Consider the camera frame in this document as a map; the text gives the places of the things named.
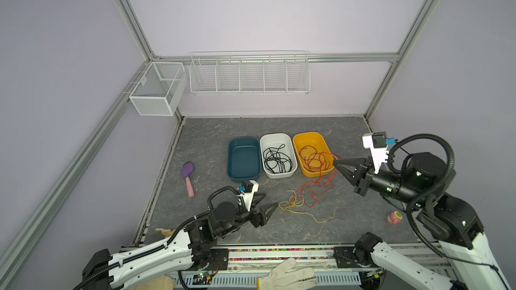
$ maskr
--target red string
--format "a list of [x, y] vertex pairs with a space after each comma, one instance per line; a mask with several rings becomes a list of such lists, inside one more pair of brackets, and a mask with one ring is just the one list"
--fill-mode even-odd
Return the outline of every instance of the red string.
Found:
[[[302, 152], [306, 148], [312, 148], [315, 152], [309, 154], [309, 156], [305, 158], [304, 156], [302, 156]], [[293, 202], [297, 199], [298, 194], [300, 194], [301, 199], [302, 199], [303, 203], [306, 205], [306, 207], [311, 208], [315, 205], [315, 203], [317, 203], [319, 201], [317, 198], [315, 198], [315, 196], [324, 194], [328, 190], [333, 188], [333, 183], [331, 182], [331, 180], [333, 179], [333, 176], [335, 176], [335, 172], [337, 171], [337, 169], [333, 171], [333, 174], [331, 175], [330, 178], [322, 177], [323, 171], [327, 171], [328, 168], [330, 167], [330, 162], [326, 161], [326, 157], [324, 156], [324, 154], [329, 154], [333, 158], [337, 159], [337, 157], [335, 155], [333, 155], [329, 152], [318, 152], [317, 149], [315, 149], [313, 146], [304, 146], [299, 151], [299, 158], [304, 161], [304, 164], [302, 164], [300, 161], [303, 168], [309, 172], [319, 172], [319, 178], [317, 180], [307, 181], [305, 184], [301, 185], [301, 187], [297, 190], [295, 196], [292, 198], [292, 200], [289, 202], [289, 204], [287, 206], [285, 206], [284, 208], [291, 206], [293, 204]], [[313, 161], [317, 161], [319, 163], [319, 165], [318, 166], [312, 165]], [[312, 205], [308, 205], [303, 196], [304, 189], [305, 189], [306, 185], [309, 183], [312, 183], [310, 185], [310, 197], [314, 200]], [[328, 184], [330, 185], [330, 187], [328, 189], [321, 191], [320, 193], [317, 193], [317, 194], [313, 193], [314, 185], [317, 185], [317, 187], [319, 187], [319, 188], [323, 188], [323, 187], [327, 186]]]

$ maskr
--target yellow string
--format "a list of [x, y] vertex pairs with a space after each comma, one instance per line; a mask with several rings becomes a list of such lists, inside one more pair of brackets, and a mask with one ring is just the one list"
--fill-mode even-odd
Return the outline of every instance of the yellow string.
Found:
[[[310, 216], [312, 216], [312, 218], [314, 219], [314, 221], [315, 221], [316, 223], [319, 223], [319, 224], [326, 223], [326, 221], [325, 221], [325, 220], [323, 220], [322, 222], [319, 222], [318, 220], [316, 220], [316, 219], [315, 219], [315, 216], [313, 216], [312, 214], [310, 214], [310, 213], [308, 213], [308, 212], [296, 212], [296, 211], [291, 210], [290, 208], [292, 208], [292, 207], [301, 207], [301, 206], [303, 206], [303, 204], [304, 204], [304, 200], [303, 200], [303, 198], [301, 198], [301, 200], [300, 200], [300, 201], [299, 201], [299, 200], [297, 200], [297, 195], [296, 195], [296, 192], [295, 192], [295, 191], [293, 191], [293, 190], [287, 190], [287, 191], [291, 191], [291, 192], [293, 192], [293, 196], [290, 196], [290, 198], [288, 198], [288, 201], [285, 201], [285, 200], [284, 200], [284, 201], [282, 201], [282, 202], [279, 204], [279, 205], [280, 205], [280, 208], [281, 208], [282, 210], [284, 210], [284, 211], [289, 211], [289, 212], [292, 212], [292, 213], [294, 213], [294, 214], [306, 214], [306, 215], [310, 215]], [[285, 207], [281, 207], [281, 204], [282, 204], [282, 203], [287, 203], [287, 206], [285, 206]]]

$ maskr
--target plastic tray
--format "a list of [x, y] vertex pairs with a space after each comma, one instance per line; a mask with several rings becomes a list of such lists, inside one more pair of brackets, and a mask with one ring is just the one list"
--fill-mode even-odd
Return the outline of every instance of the plastic tray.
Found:
[[[318, 132], [305, 132], [296, 134], [293, 137], [293, 146], [296, 150], [297, 158], [299, 159], [299, 165], [301, 166], [301, 170], [303, 171], [304, 175], [306, 177], [319, 177], [319, 175], [324, 176], [330, 171], [332, 171], [335, 167], [333, 166], [333, 157], [329, 154], [330, 149], [328, 148], [328, 145], [326, 144], [326, 141], [324, 141], [323, 136], [320, 135]], [[311, 153], [313, 153], [313, 149], [310, 148], [303, 150], [302, 154], [299, 154], [301, 149], [303, 149], [305, 146], [313, 146], [315, 149], [317, 149], [318, 152], [326, 152], [323, 153], [325, 159], [327, 162], [329, 162], [330, 166], [328, 169], [322, 172], [311, 172], [308, 171], [307, 168], [305, 168], [306, 163], [304, 162], [303, 158], [308, 157]]]
[[[280, 149], [280, 152], [286, 154], [292, 160], [292, 169], [288, 172], [272, 173], [265, 166], [265, 158], [263, 152], [268, 148], [279, 148], [281, 145], [285, 147]], [[261, 163], [263, 164], [263, 171], [269, 178], [285, 178], [293, 175], [294, 171], [297, 170], [296, 152], [293, 150], [292, 140], [287, 134], [284, 133], [271, 133], [266, 134], [260, 139], [260, 151], [261, 151]]]
[[257, 180], [261, 173], [260, 142], [255, 138], [231, 140], [228, 148], [228, 176], [235, 183]]

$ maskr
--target white mesh basket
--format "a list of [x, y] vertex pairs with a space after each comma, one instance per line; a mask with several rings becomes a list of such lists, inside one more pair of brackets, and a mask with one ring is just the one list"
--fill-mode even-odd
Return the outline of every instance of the white mesh basket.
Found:
[[129, 95], [140, 115], [174, 115], [188, 79], [183, 63], [152, 62]]
[[193, 59], [190, 89], [194, 94], [308, 93], [308, 55]]

